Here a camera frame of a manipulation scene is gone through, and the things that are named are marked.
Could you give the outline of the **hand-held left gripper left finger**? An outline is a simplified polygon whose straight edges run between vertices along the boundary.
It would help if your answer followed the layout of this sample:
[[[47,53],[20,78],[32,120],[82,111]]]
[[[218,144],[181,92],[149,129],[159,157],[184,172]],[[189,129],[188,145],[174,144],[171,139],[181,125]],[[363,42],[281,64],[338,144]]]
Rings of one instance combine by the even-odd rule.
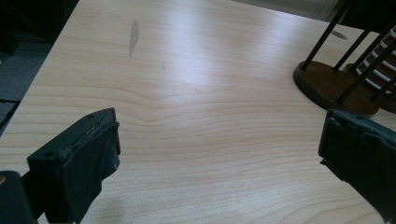
[[[107,108],[75,122],[28,158],[26,189],[34,217],[79,223],[120,165],[116,112]]]

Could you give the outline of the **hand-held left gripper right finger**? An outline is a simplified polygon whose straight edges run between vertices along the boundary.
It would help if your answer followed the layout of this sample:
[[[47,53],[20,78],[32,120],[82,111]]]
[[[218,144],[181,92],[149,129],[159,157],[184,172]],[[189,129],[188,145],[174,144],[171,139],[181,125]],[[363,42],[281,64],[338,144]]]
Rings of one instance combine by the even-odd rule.
[[[396,132],[360,115],[327,112],[321,163],[351,185],[384,219],[396,223]]]

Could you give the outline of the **wooden cup holder black rods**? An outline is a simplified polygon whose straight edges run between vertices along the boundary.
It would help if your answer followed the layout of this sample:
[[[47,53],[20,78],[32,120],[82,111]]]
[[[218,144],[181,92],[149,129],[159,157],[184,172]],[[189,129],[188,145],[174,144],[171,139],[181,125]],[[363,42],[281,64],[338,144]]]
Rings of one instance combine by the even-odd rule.
[[[314,60],[346,12],[352,9],[356,16],[363,16],[365,13],[361,7],[369,1],[346,0],[306,60],[299,63],[293,72],[293,80],[301,92],[325,109],[342,109],[368,117],[380,109],[396,114],[396,77],[379,90],[365,81],[396,49],[396,39],[361,75],[355,71],[379,41],[396,25],[396,0],[387,0],[381,8],[373,9],[369,13],[370,23],[336,65],[330,66]]]

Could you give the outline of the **stack of brown paper cups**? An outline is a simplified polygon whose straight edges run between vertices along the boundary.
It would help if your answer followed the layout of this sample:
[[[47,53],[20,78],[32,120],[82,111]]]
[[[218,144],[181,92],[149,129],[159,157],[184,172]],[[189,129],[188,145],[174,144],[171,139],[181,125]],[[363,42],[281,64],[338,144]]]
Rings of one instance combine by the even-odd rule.
[[[396,25],[394,25],[382,40],[371,50],[365,59],[355,69],[361,75],[368,66],[396,39]],[[385,84],[396,77],[396,49],[368,76],[365,81],[376,89],[381,89]]]

